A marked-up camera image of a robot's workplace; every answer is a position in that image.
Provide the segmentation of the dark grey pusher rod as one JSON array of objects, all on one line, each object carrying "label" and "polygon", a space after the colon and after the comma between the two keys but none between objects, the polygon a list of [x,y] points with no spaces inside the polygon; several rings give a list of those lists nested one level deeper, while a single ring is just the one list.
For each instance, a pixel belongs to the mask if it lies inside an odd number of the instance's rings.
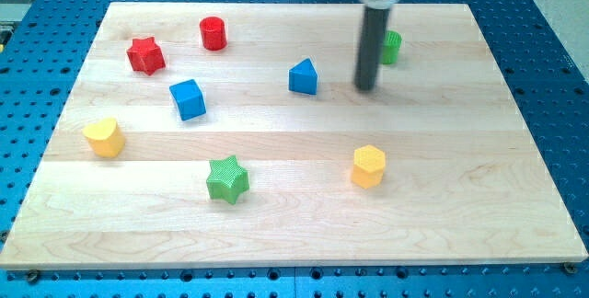
[{"label": "dark grey pusher rod", "polygon": [[353,79],[360,92],[370,92],[375,87],[389,12],[389,8],[364,7]]}]

